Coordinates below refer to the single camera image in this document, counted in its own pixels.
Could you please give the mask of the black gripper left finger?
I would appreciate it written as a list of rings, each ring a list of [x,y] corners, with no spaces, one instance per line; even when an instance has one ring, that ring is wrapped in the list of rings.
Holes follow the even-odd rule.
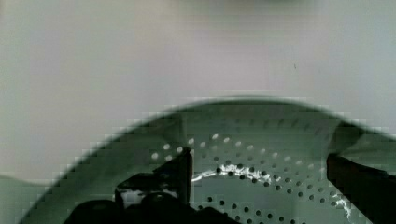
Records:
[[[166,193],[184,204],[190,203],[192,155],[188,147],[172,160],[150,173],[139,173],[123,180],[115,187],[114,201],[121,209],[141,204],[151,193]]]

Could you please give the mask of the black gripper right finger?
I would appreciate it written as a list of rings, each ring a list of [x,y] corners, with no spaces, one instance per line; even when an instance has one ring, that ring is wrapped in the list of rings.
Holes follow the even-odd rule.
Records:
[[[373,224],[395,224],[394,175],[336,154],[328,156],[326,165],[328,180]]]

